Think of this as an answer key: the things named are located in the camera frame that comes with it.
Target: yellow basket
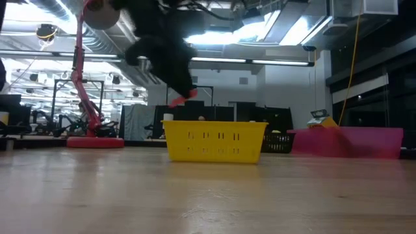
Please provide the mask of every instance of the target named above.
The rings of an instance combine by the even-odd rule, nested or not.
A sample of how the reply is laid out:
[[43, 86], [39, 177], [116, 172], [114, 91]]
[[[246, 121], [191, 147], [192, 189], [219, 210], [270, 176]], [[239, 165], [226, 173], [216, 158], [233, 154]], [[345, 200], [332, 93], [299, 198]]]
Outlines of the yellow basket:
[[267, 123], [163, 121], [173, 161], [256, 163]]

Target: white wall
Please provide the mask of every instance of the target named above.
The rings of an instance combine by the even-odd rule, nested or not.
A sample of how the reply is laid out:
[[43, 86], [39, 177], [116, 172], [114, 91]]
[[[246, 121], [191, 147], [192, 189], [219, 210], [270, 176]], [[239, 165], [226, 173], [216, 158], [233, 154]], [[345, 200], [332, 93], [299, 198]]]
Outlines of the white wall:
[[[214, 87], [214, 105], [228, 107], [229, 102], [246, 101], [256, 102], [256, 79], [251, 71], [221, 70], [191, 70], [193, 76], [198, 77], [197, 85]], [[247, 77], [248, 84], [239, 84], [240, 77]], [[192, 100], [204, 101], [206, 106], [211, 105], [211, 90], [198, 89], [198, 96]], [[169, 89], [168, 103], [177, 98], [178, 94]], [[148, 105], [166, 104], [166, 86], [151, 86], [148, 88]]]
[[305, 128], [311, 111], [327, 109], [332, 113], [331, 96], [325, 85], [330, 68], [329, 51], [323, 51], [312, 68], [265, 66], [264, 84], [263, 73], [259, 73], [257, 105], [291, 108], [294, 128]]

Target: pink container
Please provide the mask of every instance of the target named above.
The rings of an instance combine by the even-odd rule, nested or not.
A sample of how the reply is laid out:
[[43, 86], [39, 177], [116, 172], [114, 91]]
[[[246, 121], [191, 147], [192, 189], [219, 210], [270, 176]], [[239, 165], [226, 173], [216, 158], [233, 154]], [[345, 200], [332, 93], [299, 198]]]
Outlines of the pink container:
[[296, 133], [292, 153], [305, 156], [398, 159], [403, 129], [381, 127], [317, 127]]

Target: black basket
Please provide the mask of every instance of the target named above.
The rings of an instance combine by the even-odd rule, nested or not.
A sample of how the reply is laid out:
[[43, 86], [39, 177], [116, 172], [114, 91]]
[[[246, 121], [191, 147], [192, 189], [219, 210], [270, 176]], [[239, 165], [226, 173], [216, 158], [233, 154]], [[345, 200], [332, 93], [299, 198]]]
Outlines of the black basket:
[[262, 153], [290, 153], [295, 133], [266, 133]]

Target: duct pipe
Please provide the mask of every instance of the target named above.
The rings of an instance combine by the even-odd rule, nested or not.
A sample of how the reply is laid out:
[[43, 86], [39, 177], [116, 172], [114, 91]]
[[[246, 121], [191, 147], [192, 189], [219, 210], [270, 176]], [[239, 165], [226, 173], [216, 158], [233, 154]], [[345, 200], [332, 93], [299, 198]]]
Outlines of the duct pipe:
[[[59, 21], [63, 22], [65, 25], [63, 25], [63, 27], [59, 25], [59, 27], [64, 31], [67, 30], [66, 33], [73, 34], [73, 30], [76, 30], [77, 19], [72, 12], [80, 12], [83, 7], [83, 1], [70, 0], [67, 1], [66, 4], [64, 4], [61, 0], [27, 1], [29, 4], [33, 4], [45, 12], [54, 15]], [[90, 38], [84, 40], [83, 45], [95, 53], [113, 54], [123, 52], [104, 31], [93, 30], [86, 27], [84, 35], [89, 36]], [[126, 76], [134, 85], [146, 86], [144, 82], [149, 83], [149, 80], [145, 77], [143, 71], [132, 68], [125, 62], [118, 64], [112, 63], [112, 65], [118, 67], [122, 71], [123, 75]]]

